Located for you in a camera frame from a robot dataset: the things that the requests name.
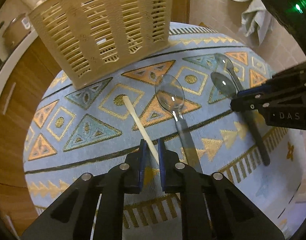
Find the clear plastic spoon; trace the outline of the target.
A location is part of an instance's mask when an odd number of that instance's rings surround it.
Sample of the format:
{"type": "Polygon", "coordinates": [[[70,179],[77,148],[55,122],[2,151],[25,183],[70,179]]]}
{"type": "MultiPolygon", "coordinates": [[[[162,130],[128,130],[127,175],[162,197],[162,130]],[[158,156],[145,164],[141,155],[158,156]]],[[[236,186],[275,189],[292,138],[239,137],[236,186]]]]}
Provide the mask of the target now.
{"type": "Polygon", "coordinates": [[[202,167],[192,135],[182,115],[185,95],[181,84],[172,75],[163,74],[157,78],[155,94],[160,105],[171,113],[175,120],[175,126],[180,137],[187,163],[195,168],[197,172],[202,173],[202,167]]]}

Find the wooden chopstick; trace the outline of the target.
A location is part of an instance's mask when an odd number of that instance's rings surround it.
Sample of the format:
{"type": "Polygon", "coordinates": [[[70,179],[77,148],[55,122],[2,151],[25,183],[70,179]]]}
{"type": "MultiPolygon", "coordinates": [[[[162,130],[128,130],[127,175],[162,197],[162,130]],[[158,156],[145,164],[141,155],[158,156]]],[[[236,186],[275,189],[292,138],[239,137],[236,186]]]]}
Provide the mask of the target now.
{"type": "Polygon", "coordinates": [[[146,141],[152,156],[154,157],[156,163],[159,164],[160,162],[159,162],[158,152],[157,152],[152,140],[148,136],[144,126],[142,125],[139,117],[137,116],[137,113],[135,112],[135,109],[134,109],[129,97],[126,95],[126,96],[123,96],[122,99],[123,99],[123,102],[124,102],[127,110],[129,111],[130,115],[132,116],[135,124],[137,125],[143,139],[146,141]]]}

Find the grey hanging towel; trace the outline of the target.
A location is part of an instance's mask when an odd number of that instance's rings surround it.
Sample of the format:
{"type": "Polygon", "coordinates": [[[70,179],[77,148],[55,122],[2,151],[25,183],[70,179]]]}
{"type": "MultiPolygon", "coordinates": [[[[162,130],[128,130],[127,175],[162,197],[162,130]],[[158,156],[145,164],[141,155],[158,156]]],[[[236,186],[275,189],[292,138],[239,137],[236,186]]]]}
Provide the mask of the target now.
{"type": "Polygon", "coordinates": [[[269,30],[273,29],[273,16],[267,11],[262,0],[252,0],[241,14],[239,31],[245,36],[250,47],[259,47],[269,30]]]}

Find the blue patterned table mat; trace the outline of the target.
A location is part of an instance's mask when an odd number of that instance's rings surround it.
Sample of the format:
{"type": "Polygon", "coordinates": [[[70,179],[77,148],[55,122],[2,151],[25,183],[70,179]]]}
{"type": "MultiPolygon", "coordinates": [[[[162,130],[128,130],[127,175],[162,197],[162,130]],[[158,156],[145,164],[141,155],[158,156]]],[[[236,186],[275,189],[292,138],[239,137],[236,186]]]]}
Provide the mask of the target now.
{"type": "Polygon", "coordinates": [[[254,115],[271,163],[264,166],[244,120],[214,87],[212,72],[225,73],[214,55],[224,54],[244,88],[274,74],[255,52],[222,34],[173,23],[172,46],[80,90],[64,72],[50,84],[24,144],[24,172],[34,207],[42,213],[81,174],[106,173],[141,140],[123,102],[128,96],[151,140],[164,138],[185,161],[173,116],[155,94],[157,77],[174,76],[186,97],[184,118],[205,174],[223,173],[290,237],[306,218],[298,200],[305,163],[302,132],[269,127],[254,115]]]}

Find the beige plastic utensil basket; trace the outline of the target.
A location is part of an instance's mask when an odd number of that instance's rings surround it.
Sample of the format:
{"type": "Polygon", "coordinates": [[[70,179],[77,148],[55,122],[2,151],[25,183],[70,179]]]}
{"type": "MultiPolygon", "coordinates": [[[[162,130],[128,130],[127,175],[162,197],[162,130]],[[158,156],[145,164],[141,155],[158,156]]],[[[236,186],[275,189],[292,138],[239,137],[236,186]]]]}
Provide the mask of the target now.
{"type": "Polygon", "coordinates": [[[169,46],[172,0],[46,0],[35,31],[77,89],[169,46]]]}

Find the brown rice cooker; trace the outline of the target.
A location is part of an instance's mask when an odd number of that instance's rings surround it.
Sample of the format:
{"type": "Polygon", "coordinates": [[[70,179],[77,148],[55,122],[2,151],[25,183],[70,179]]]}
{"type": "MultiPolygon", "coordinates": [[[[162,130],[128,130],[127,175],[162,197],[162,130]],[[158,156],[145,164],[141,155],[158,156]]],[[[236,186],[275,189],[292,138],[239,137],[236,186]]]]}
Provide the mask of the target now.
{"type": "Polygon", "coordinates": [[[26,13],[14,18],[2,35],[7,52],[12,53],[30,32],[31,23],[26,13]]]}

